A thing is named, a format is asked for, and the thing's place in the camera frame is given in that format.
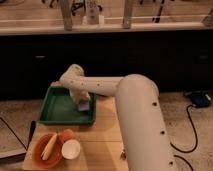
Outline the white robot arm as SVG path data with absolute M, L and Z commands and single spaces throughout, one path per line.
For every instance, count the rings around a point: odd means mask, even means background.
M 157 85 L 141 74 L 121 77 L 86 77 L 72 64 L 59 79 L 75 102 L 88 93 L 114 96 L 129 171 L 178 171 Z

